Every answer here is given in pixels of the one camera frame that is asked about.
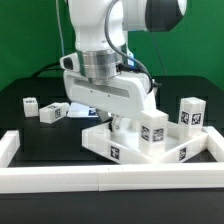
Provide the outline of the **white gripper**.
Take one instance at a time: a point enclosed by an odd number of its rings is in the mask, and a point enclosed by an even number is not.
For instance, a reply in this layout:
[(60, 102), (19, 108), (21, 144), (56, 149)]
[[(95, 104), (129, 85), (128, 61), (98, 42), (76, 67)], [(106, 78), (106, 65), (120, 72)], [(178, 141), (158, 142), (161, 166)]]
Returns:
[(107, 85), (94, 85), (78, 73), (65, 71), (64, 85), (68, 98), (96, 108), (102, 123), (111, 120), (107, 112), (115, 114), (112, 120), (114, 133), (126, 129), (125, 118), (139, 120), (142, 111), (156, 109), (155, 94), (148, 92), (149, 81), (144, 73), (122, 72), (110, 78)]

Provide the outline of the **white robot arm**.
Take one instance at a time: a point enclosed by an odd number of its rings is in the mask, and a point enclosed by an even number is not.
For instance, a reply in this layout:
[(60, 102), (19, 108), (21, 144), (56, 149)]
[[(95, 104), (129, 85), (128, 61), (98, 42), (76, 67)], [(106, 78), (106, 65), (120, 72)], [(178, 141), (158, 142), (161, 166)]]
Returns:
[(112, 115), (119, 132), (156, 108), (146, 67), (128, 54), (125, 33), (167, 32), (184, 17), (187, 0), (68, 0), (76, 52), (60, 59), (67, 96)]

